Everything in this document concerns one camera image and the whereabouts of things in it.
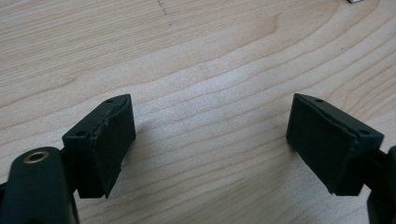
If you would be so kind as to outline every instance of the wooden surface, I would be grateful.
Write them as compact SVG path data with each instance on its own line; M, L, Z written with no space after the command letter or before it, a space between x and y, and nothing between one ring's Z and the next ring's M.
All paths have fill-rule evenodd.
M368 223L287 145L292 95L396 145L396 1L0 1L0 181L131 93L137 140L82 223Z

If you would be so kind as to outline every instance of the light wood tabletop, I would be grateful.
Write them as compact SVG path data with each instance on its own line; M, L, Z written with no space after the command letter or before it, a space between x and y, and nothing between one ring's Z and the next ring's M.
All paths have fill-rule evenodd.
M313 95L396 145L396 2L0 1L0 182L105 99L130 93L136 141L81 223L368 223L286 141Z

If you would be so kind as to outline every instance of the black object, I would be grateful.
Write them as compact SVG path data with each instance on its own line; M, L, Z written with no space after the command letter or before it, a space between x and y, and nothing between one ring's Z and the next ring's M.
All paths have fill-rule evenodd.
M0 223L79 223L73 197L108 197L135 140L131 96L106 100L64 136L64 149L20 155L0 185Z
M396 147L385 154L384 134L315 97L294 94L287 139L330 193L371 190L371 223L396 222Z

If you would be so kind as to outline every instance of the screw hole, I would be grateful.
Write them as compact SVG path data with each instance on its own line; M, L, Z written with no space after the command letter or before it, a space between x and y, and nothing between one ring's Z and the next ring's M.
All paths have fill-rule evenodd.
M37 151L34 152L28 156L26 156L23 161L25 163L35 163L38 161L43 161L44 159L46 159L48 157L49 153L48 151Z
M80 137L80 136L84 136L87 132L85 131L79 131L78 133L76 133L76 136Z
M370 134L370 132L368 132L368 131L366 131L366 130L359 130L359 133L362 133L362 134Z

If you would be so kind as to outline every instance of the scratch on wood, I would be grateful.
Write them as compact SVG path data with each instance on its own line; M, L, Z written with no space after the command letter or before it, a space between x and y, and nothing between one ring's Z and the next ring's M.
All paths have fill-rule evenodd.
M166 11L165 11L165 7L163 6L163 1L162 0L157 0L158 5L160 6L160 8L163 10L163 15L166 16Z

